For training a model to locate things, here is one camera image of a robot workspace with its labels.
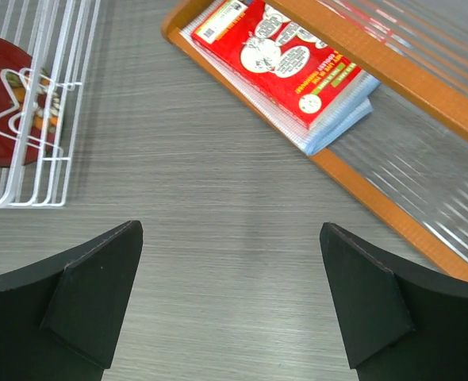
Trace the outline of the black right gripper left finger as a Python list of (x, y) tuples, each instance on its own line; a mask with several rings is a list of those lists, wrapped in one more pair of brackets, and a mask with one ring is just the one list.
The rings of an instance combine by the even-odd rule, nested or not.
[(0, 275), (0, 380), (100, 380), (143, 246), (139, 221)]

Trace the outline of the red floral plate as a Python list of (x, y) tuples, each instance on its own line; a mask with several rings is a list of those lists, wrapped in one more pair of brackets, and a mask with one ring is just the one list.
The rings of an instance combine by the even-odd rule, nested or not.
[[(32, 57), (28, 53), (0, 38), (0, 167), (9, 167), (12, 163), (22, 107), (31, 84), (31, 64)], [(42, 69), (40, 85), (33, 101), (33, 123), (26, 145), (26, 164), (37, 160), (40, 147), (48, 152), (57, 145), (61, 99), (59, 92), (50, 91), (50, 84), (50, 74)]]

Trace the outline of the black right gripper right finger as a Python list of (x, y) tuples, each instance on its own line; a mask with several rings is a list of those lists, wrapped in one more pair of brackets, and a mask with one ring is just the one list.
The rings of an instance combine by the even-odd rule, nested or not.
[(468, 282), (327, 222), (320, 247), (347, 360), (361, 380), (468, 380)]

